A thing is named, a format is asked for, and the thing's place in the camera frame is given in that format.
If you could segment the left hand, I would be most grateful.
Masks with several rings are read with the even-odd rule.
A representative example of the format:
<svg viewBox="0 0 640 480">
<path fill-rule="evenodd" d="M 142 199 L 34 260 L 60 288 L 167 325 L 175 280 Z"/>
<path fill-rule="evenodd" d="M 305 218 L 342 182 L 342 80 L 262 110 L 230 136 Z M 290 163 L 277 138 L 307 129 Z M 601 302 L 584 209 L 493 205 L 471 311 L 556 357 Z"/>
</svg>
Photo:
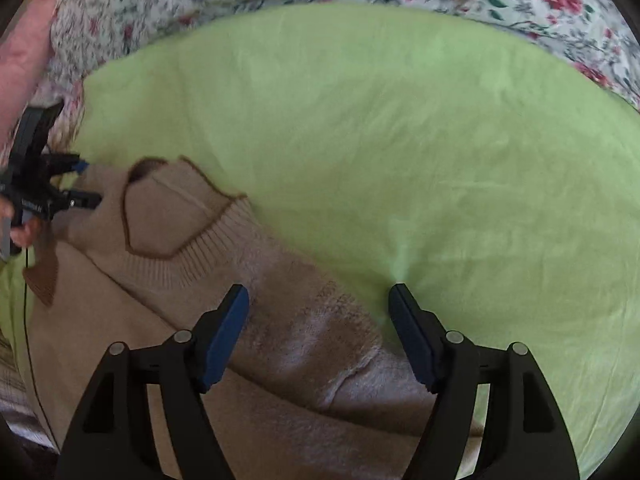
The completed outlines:
<svg viewBox="0 0 640 480">
<path fill-rule="evenodd" d="M 43 222 L 37 218 L 30 218 L 21 226 L 11 226 L 14 217 L 13 205 L 4 197 L 0 202 L 1 211 L 1 239 L 12 240 L 19 248 L 32 246 L 43 229 Z"/>
</svg>

